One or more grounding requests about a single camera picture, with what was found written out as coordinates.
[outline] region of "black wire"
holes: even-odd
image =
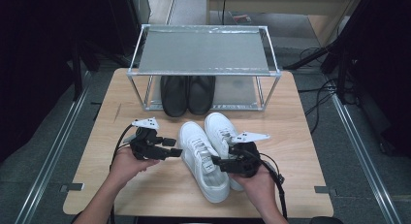
[[[325,86],[325,87],[323,87],[323,88],[315,88],[315,89],[306,89],[306,90],[298,90],[298,93],[305,93],[305,92],[312,92],[312,91],[318,91],[318,90],[321,90],[321,89],[327,89],[327,90],[334,90],[334,89],[336,89],[336,86]]]
[[[320,50],[321,48],[306,48],[306,49],[304,49],[304,50],[300,53],[300,60],[302,60],[302,55],[303,55],[306,51],[312,50],[312,49],[314,49],[314,51],[313,51],[312,53],[315,53],[316,51]],[[318,60],[318,58],[315,58],[315,60],[316,60],[317,62],[319,62],[319,63],[323,63],[322,61]]]
[[[315,106],[311,107],[304,114],[308,115],[308,114],[312,113],[314,110],[316,110],[320,105],[325,104],[331,98],[331,95],[333,95],[334,93],[335,93],[335,91],[333,91],[332,93],[328,94],[327,96],[321,98],[319,101],[316,102]]]
[[[346,82],[348,81],[348,82],[352,82],[353,84],[351,84],[351,86],[350,87],[344,87],[344,90],[343,90],[343,95],[344,95],[344,103],[345,103],[345,105],[358,105],[359,103],[358,103],[358,98],[359,98],[359,93],[358,93],[358,90],[357,90],[357,87],[356,87],[356,85],[354,84],[354,82],[350,79],[350,78],[348,78],[348,79],[346,79],[345,80]],[[354,99],[354,101],[353,102],[349,102],[349,101],[347,101],[346,100],[346,96],[345,96],[345,94],[351,94],[352,96],[354,96],[352,99]]]
[[[326,96],[327,99],[326,99],[323,103],[321,103],[321,104],[326,103],[326,102],[331,98],[332,95],[333,95],[333,94],[328,94],[328,95]],[[312,135],[312,134],[314,133],[314,131],[317,129],[318,123],[320,122],[320,108],[319,108],[319,106],[320,106],[321,104],[319,104],[319,105],[317,106],[317,113],[316,113],[315,124],[314,124],[314,127],[313,127],[313,128],[311,129],[311,131],[310,131],[310,134],[311,134],[311,135]]]
[[[128,144],[122,144],[118,149],[120,149],[120,148],[122,148],[122,147],[124,147],[124,146],[126,146],[126,145],[128,145]]]
[[[260,153],[260,154],[266,156],[269,160],[271,160],[272,163],[274,163],[275,168],[277,169],[277,173],[280,175],[280,170],[278,169],[277,163],[271,157],[269,157],[268,155],[266,155],[264,153]]]
[[[224,25],[224,13],[225,13],[225,11],[226,11],[226,0],[224,0],[224,2],[223,2],[223,16],[222,16],[222,19],[221,19],[222,25]]]
[[[260,162],[267,170],[269,170],[269,174],[271,175],[272,180],[274,180],[275,184],[277,185],[278,195],[280,197],[280,203],[281,203],[281,209],[282,209],[283,217],[286,220],[288,220],[287,207],[286,207],[286,204],[285,204],[285,192],[284,192],[284,189],[281,185],[281,181],[278,177],[279,174],[277,175],[275,172],[273,172],[272,169],[269,167],[269,165],[267,165],[267,163],[264,162],[264,160],[260,159]]]
[[[130,130],[130,128],[132,128],[134,125],[129,125],[127,126],[127,128],[124,130],[124,132],[121,134],[121,137],[118,139],[117,145],[115,146],[115,150],[114,150],[114,154],[112,155],[112,159],[111,159],[111,163],[110,163],[110,169],[111,169],[111,164],[114,161],[115,156],[117,155],[117,151],[124,145],[120,145],[121,144],[121,140],[123,140],[124,136],[127,134],[127,132]],[[115,214],[114,214],[114,204],[112,204],[111,207],[111,212],[110,212],[110,221],[111,224],[115,224]]]
[[[331,96],[335,93],[335,90],[332,91],[332,93],[328,94],[327,96],[323,97],[320,99],[320,94],[321,91],[324,91],[324,89],[329,90],[326,85],[328,83],[330,83],[331,81],[334,81],[337,79],[332,79],[332,80],[327,80],[326,82],[324,82],[324,84],[316,89],[317,90],[317,98],[316,98],[316,105],[314,107],[312,107],[311,109],[309,109],[308,111],[305,112],[305,116],[307,116],[308,114],[312,113],[314,110],[316,110],[316,118],[315,118],[315,123],[314,123],[314,127],[310,130],[310,134],[312,135],[314,133],[314,131],[317,129],[318,124],[320,122],[320,105],[326,103]]]

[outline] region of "shoelace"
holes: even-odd
[[[194,153],[196,155],[197,154],[200,155],[202,159],[202,165],[203,165],[204,172],[207,174],[207,173],[214,171],[215,166],[212,164],[211,154],[204,140],[202,138],[198,138],[193,141],[190,141],[190,143],[194,147]]]
[[[206,143],[202,138],[192,140],[192,141],[190,141],[190,143],[194,147],[195,154],[201,154],[201,153],[204,153],[204,152],[208,152],[208,148],[206,146]]]
[[[227,142],[227,144],[231,145],[232,143],[232,137],[236,136],[236,133],[230,128],[224,128],[224,129],[219,129],[220,135],[223,136],[223,140]]]

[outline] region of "black cable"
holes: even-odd
[[[302,55],[303,55],[305,52],[307,52],[307,51],[309,51],[309,50],[312,50],[312,49],[314,49],[314,52],[313,52],[313,53],[315,53],[315,52],[318,51],[320,48],[306,48],[306,49],[304,49],[304,50],[300,53],[300,60],[302,60]],[[316,60],[317,62],[319,62],[319,63],[323,63],[322,61],[318,60],[318,58],[316,58],[315,60]]]
[[[276,170],[277,170],[277,173],[280,175],[280,170],[278,169],[277,163],[276,163],[271,157],[269,157],[268,155],[266,155],[266,154],[264,154],[264,153],[260,153],[260,154],[266,156],[269,160],[271,160],[272,163],[274,163],[275,168],[276,168]]]
[[[277,175],[270,167],[269,165],[267,165],[266,162],[264,162],[263,160],[260,161],[261,164],[267,169],[269,170],[269,174],[271,175],[272,180],[274,180],[275,184],[277,185],[278,188],[278,195],[280,197],[280,203],[281,203],[281,210],[282,210],[282,214],[283,217],[288,220],[287,217],[287,207],[285,204],[285,193],[284,193],[284,189],[282,188],[281,185],[281,181],[279,180],[279,174]]]
[[[124,145],[127,145],[127,144],[120,145],[120,144],[121,144],[121,140],[123,140],[124,136],[127,134],[127,132],[128,132],[133,126],[134,126],[134,125],[132,125],[132,124],[130,124],[129,126],[127,126],[127,128],[126,128],[126,129],[124,130],[124,132],[121,134],[121,137],[118,139],[117,145],[115,146],[114,154],[112,155],[112,159],[111,159],[111,163],[110,163],[110,169],[111,169],[111,164],[112,164],[112,162],[114,162],[114,158],[115,158],[115,156],[117,155],[117,151],[118,151],[121,147],[123,147]],[[111,224],[115,224],[114,204],[112,204],[112,207],[111,207],[110,221],[111,221]]]
[[[323,56],[326,53],[329,53],[330,50],[328,48],[319,48],[318,50],[316,50],[314,53],[308,55],[307,57],[305,57],[303,60],[300,60],[292,65],[288,65],[288,66],[284,66],[283,69],[284,70],[297,70],[299,67]]]
[[[344,82],[344,83],[347,83],[347,81],[351,82],[352,84],[351,84],[350,87],[344,87],[344,89],[343,89],[343,92],[342,92],[341,95],[344,96],[344,104],[345,104],[345,105],[357,105],[357,104],[358,104],[358,100],[357,100],[357,99],[358,99],[358,97],[359,97],[359,93],[358,93],[357,87],[356,87],[356,85],[354,84],[354,82],[353,82],[350,78],[345,79],[345,82]],[[354,99],[354,100],[353,100],[352,102],[347,101],[345,94],[350,94],[350,95],[352,95],[352,99]]]
[[[333,95],[333,94],[328,94],[327,96],[326,96],[326,100],[323,102],[323,103],[321,103],[321,104],[324,104],[324,103],[326,103],[330,98],[331,98],[331,96]],[[316,113],[316,118],[315,118],[315,124],[314,124],[314,127],[310,130],[310,134],[312,135],[313,133],[314,133],[314,131],[317,129],[317,127],[318,127],[318,123],[320,122],[320,105],[321,104],[319,104],[318,106],[317,106],[317,113]]]
[[[222,25],[224,25],[224,13],[225,13],[225,11],[226,11],[226,0],[224,0],[224,2],[223,2],[223,16],[222,16],[222,19],[221,19],[221,24]]]
[[[305,92],[312,92],[312,91],[318,91],[318,90],[320,90],[320,89],[326,89],[326,90],[324,90],[324,91],[327,91],[327,90],[335,90],[336,89],[336,86],[325,86],[324,88],[315,88],[315,89],[306,89],[306,90],[298,90],[298,93],[305,93]]]
[[[315,119],[315,124],[314,127],[310,130],[310,134],[312,135],[314,133],[314,131],[317,129],[318,127],[318,123],[320,122],[320,105],[326,103],[331,96],[336,92],[335,90],[332,90],[332,93],[328,94],[327,96],[323,97],[320,99],[320,94],[322,91],[324,91],[326,89],[326,91],[330,91],[329,88],[326,86],[328,83],[330,83],[331,81],[334,81],[337,79],[332,79],[332,80],[327,80],[326,82],[324,82],[324,84],[318,88],[318,89],[314,89],[317,90],[317,98],[316,98],[316,105],[314,107],[312,107],[311,109],[309,109],[308,111],[305,112],[305,116],[307,116],[308,114],[312,113],[314,110],[316,110],[316,119]]]

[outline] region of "white sneaker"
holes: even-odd
[[[184,123],[179,132],[181,158],[190,169],[200,189],[211,203],[224,201],[230,193],[229,176],[211,161],[218,156],[206,137],[206,133],[193,121]]]
[[[205,132],[212,146],[222,159],[235,158],[229,154],[229,146],[233,146],[232,137],[238,135],[232,122],[223,114],[214,112],[205,118]],[[236,191],[242,191],[243,187],[230,178],[230,186]]]

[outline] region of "floor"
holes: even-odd
[[[205,0],[150,0],[150,3],[150,23],[205,23]],[[280,67],[300,60],[318,47],[306,16],[248,15],[253,24],[269,27]],[[221,12],[211,12],[210,16],[211,24],[220,23]],[[225,19],[226,24],[234,24],[230,15]],[[74,88],[69,88],[33,139],[0,166],[0,223],[70,223],[72,220],[73,215],[62,210],[66,193],[60,192],[60,188],[70,183],[76,173],[99,103],[104,99],[113,71],[118,68],[103,56],[99,59],[98,72],[86,73],[84,69],[85,87],[79,100],[72,101]],[[320,72],[322,59],[292,71],[299,90],[319,88],[327,79],[336,78],[335,73]],[[316,95],[300,93],[305,111],[316,105]],[[74,118],[66,119],[68,113]],[[332,96],[320,106],[319,112],[306,116],[310,128],[315,126],[317,116],[318,127],[312,138],[330,188],[334,216],[346,224],[411,223],[411,160],[381,152],[358,106],[342,106]],[[67,130],[67,134],[59,134],[60,130]],[[379,198],[381,191],[388,201]],[[384,208],[384,202],[392,205]],[[135,220],[126,216],[117,217],[116,221]],[[307,224],[309,219],[291,218],[289,222]]]

